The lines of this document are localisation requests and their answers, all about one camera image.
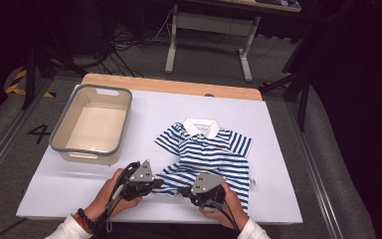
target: hand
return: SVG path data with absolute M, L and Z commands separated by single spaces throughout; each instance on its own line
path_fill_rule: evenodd
M 113 187 L 116 184 L 116 181 L 122 172 L 122 168 L 118 169 L 114 173 L 113 177 L 111 179 L 108 179 L 104 183 L 103 187 L 100 189 L 97 196 L 95 197 L 95 200 L 85 209 L 85 215 L 91 222 L 96 222 L 98 217 L 104 212 L 104 208 L 106 207 L 106 204 L 109 201 Z M 123 210 L 136 206 L 141 200 L 142 197 L 137 197 L 130 201 L 121 199 L 119 203 L 117 203 L 116 207 L 113 209 L 110 216 L 117 215 Z
M 228 205 L 225 205 L 223 209 L 226 213 L 228 213 L 228 215 L 231 218 L 233 218 L 232 215 L 234 215 L 234 218 L 238 224 L 238 228 L 240 229 L 240 231 L 242 231 L 245 225 L 247 224 L 249 217 L 245 213 L 237 194 L 229 187 L 228 183 L 223 182 L 222 186 L 226 192 L 226 203 L 229 205 L 229 208 L 231 208 L 231 210 L 229 210 Z M 200 208 L 200 211 L 204 214 L 205 217 L 218 220 L 222 225 L 234 229 L 234 226 L 231 224 L 228 218 L 226 218 L 226 216 L 222 214 L 222 212 L 205 211 L 202 208 Z

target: shirt sleeve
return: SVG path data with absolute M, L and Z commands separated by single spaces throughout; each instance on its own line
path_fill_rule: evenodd
M 70 215 L 65 219 L 64 223 L 58 226 L 54 233 L 45 239 L 89 239 L 92 236 Z
M 248 220 L 238 239 L 270 239 L 267 232 L 256 222 Z
M 252 143 L 252 138 L 246 137 L 234 131 L 232 131 L 231 138 L 229 139 L 231 151 L 243 157 L 247 157 Z
M 179 143 L 181 141 L 180 125 L 175 123 L 163 132 L 154 142 L 159 144 L 167 151 L 179 155 Z

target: plastic bin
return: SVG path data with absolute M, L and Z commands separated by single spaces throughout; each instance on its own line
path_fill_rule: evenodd
M 68 161 L 116 163 L 131 101 L 128 89 L 77 87 L 50 137 L 51 148 Z

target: striped shirt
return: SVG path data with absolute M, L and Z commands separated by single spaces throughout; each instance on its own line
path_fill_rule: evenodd
M 218 127 L 213 120 L 188 119 L 175 123 L 155 142 L 178 155 L 179 161 L 156 174 L 164 184 L 154 193 L 175 195 L 179 187 L 192 187 L 200 172 L 226 177 L 228 184 L 248 210 L 250 178 L 247 155 L 252 139 Z

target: white collar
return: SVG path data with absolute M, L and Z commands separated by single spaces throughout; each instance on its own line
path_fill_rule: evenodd
M 215 138 L 220 130 L 217 122 L 210 119 L 186 119 L 183 125 L 191 136 L 201 133 L 210 139 Z

